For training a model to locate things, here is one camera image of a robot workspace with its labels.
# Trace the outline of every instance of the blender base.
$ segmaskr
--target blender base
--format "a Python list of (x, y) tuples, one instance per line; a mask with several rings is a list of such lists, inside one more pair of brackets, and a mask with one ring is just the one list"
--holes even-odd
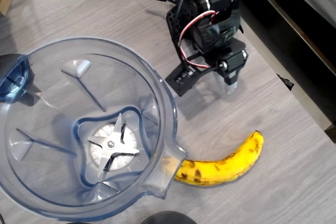
[(181, 214), (179, 212), (158, 212), (157, 214), (148, 217), (141, 224), (197, 224), (187, 215)]

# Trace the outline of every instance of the robotic arm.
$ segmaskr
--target robotic arm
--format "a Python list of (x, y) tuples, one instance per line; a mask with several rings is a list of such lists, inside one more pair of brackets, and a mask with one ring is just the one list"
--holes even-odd
[[(215, 71), (232, 89), (248, 54), (246, 45), (235, 39), (240, 28), (239, 0), (176, 0), (167, 13), (167, 24), (181, 64), (166, 78), (182, 96), (203, 75)], [(198, 52), (187, 57), (181, 48), (183, 37)], [(191, 60), (203, 57), (206, 65)]]

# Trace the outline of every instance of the blender jar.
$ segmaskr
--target blender jar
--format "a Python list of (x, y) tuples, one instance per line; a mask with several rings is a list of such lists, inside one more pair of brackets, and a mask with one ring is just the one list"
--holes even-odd
[[(144, 195), (165, 198), (186, 151), (175, 140), (170, 91), (136, 53), (99, 38), (65, 39), (1, 73), (0, 186), (8, 197), (67, 221), (110, 217)], [(121, 144), (138, 152), (116, 153), (100, 170), (103, 148), (90, 139), (120, 122)]]

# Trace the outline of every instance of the yellow banana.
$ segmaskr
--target yellow banana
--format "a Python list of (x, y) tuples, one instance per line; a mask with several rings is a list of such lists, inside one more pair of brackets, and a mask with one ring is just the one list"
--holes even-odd
[(227, 157), (218, 161), (185, 159), (175, 179), (196, 186), (212, 186), (234, 180), (258, 159), (264, 138), (260, 132), (250, 133), (244, 143)]

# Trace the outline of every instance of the wood grain surface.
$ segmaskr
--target wood grain surface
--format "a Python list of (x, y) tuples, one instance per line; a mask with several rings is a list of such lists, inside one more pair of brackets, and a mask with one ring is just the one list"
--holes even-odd
[[(178, 64), (165, 15), (172, 6), (152, 0), (14, 0), (0, 18), (1, 54), (28, 52), (50, 40), (99, 36), (137, 51), (165, 78)], [(159, 211), (179, 211), (198, 224), (336, 223), (336, 149), (257, 50), (237, 90), (223, 94), (213, 75), (175, 97), (177, 140), (190, 158), (218, 159), (247, 134), (265, 138), (261, 157), (240, 179), (212, 188), (172, 182), (167, 198), (146, 196), (96, 223), (141, 223)], [(6, 224), (57, 224), (0, 195)]]

